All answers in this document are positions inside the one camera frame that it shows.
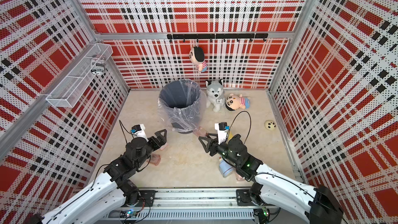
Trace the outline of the translucent pink sharpener tray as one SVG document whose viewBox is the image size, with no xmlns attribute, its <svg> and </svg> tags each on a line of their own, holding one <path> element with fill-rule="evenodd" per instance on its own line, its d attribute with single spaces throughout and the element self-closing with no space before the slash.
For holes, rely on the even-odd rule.
<svg viewBox="0 0 398 224">
<path fill-rule="evenodd" d="M 150 157 L 150 163 L 154 166 L 158 166 L 161 161 L 161 156 L 158 154 L 152 154 Z"/>
</svg>

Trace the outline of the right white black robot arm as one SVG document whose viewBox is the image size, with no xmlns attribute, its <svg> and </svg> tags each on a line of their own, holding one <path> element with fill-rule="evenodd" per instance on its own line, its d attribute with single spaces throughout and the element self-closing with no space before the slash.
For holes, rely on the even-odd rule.
<svg viewBox="0 0 398 224">
<path fill-rule="evenodd" d="M 220 155 L 239 176 L 253 183 L 249 190 L 251 203 L 274 205 L 308 224 L 343 223 L 343 208 L 329 188 L 300 183 L 273 170 L 248 152 L 239 134 L 223 143 L 216 134 L 200 136 L 199 141 L 206 153 Z"/>
</svg>

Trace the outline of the grey bin with plastic liner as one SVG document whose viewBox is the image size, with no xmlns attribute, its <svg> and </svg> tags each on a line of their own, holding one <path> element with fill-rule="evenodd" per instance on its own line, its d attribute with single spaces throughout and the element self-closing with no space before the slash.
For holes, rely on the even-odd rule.
<svg viewBox="0 0 398 224">
<path fill-rule="evenodd" d="M 190 79 L 166 84 L 158 97 L 158 114 L 175 132 L 189 134 L 199 129 L 206 110 L 206 94 Z"/>
</svg>

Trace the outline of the blue sharpener front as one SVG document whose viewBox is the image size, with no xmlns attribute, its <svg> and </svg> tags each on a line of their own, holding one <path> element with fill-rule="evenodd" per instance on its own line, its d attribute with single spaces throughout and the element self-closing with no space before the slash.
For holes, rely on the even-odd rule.
<svg viewBox="0 0 398 224">
<path fill-rule="evenodd" d="M 228 177 L 234 172 L 234 167 L 224 161 L 222 157 L 219 158 L 219 171 L 223 178 Z"/>
</svg>

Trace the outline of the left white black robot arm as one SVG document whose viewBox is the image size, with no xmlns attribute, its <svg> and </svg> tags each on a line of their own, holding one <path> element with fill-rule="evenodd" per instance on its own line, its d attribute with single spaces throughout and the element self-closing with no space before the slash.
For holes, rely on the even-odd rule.
<svg viewBox="0 0 398 224">
<path fill-rule="evenodd" d="M 167 142 L 167 130 L 146 137 L 145 131 L 137 131 L 126 144 L 125 152 L 106 164 L 104 171 L 93 182 L 72 198 L 46 214 L 34 214 L 29 224 L 83 224 L 95 223 L 106 212 L 140 198 L 138 187 L 130 178 L 149 164 L 151 154 Z"/>
</svg>

